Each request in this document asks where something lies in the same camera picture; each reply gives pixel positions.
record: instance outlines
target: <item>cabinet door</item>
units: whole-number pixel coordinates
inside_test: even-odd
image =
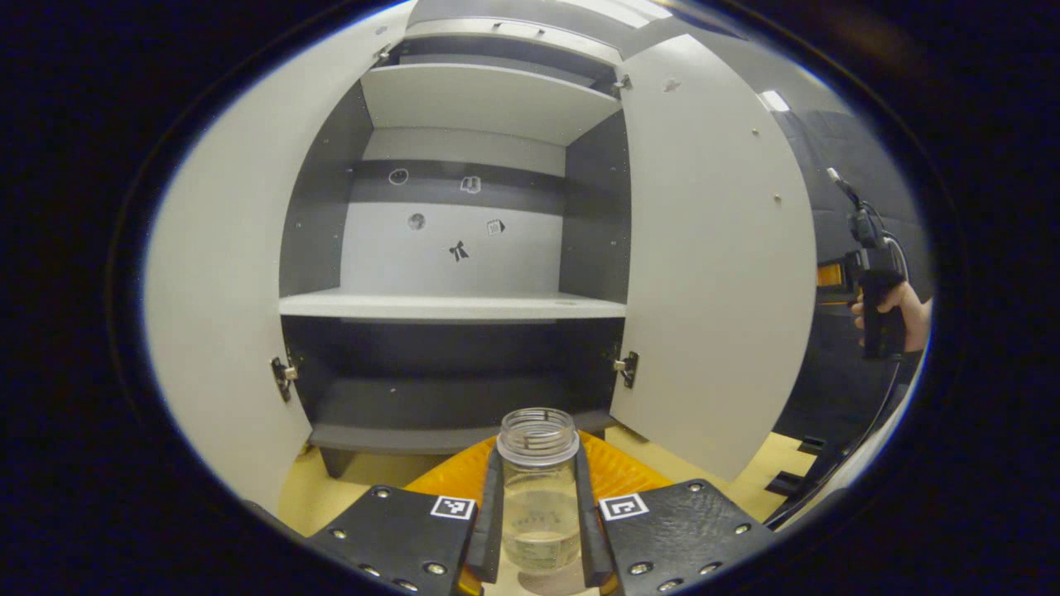
[[[725,479],[795,383],[813,315],[806,185],[752,88],[688,35],[625,60],[632,251],[612,415]]]
[[[410,10],[343,29],[257,82],[211,122],[156,215],[143,314],[165,404],[213,472],[273,514],[311,430],[269,365],[286,362],[279,262],[292,189],[328,115],[401,39]]]

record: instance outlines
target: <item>person's hand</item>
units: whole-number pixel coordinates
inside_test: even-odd
[[[921,303],[909,282],[903,281],[887,293],[877,310],[887,313],[895,306],[902,310],[902,319],[905,321],[905,351],[923,350],[928,346],[928,335],[931,332],[931,300]],[[864,294],[858,295],[858,301],[850,306],[850,311],[858,315],[854,327],[865,329],[865,317],[862,316],[865,312]],[[864,346],[865,338],[859,339],[858,343]]]

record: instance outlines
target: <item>cabinet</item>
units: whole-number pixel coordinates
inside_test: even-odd
[[[406,38],[408,10],[270,72],[169,187],[145,339],[189,442],[272,511],[306,439],[450,453],[531,404],[734,477],[814,298],[772,116],[687,35],[632,56],[485,19]],[[631,351],[628,387],[612,364]],[[275,356],[299,369],[287,402]]]

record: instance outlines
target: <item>glass jar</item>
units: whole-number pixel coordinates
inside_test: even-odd
[[[559,409],[532,407],[505,416],[497,437],[504,462],[505,554],[528,574],[549,574],[581,555],[575,421]]]

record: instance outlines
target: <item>floor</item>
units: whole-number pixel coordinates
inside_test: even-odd
[[[797,451],[800,444],[798,439],[770,434],[747,468],[735,480],[726,483],[624,426],[608,428],[604,439],[675,483],[706,479],[759,521],[765,520],[784,501],[783,496],[765,490],[777,473],[784,471],[803,475],[814,460],[814,456]],[[336,479],[324,471],[319,450],[311,449],[299,455],[290,468],[280,494],[280,520],[302,536],[313,534],[352,505],[370,486],[405,486],[445,459],[446,456],[357,454],[342,477]],[[497,583],[487,584],[485,588],[494,595],[599,594],[598,589],[586,590],[581,579],[581,565],[578,563],[543,582],[523,576],[501,556]]]

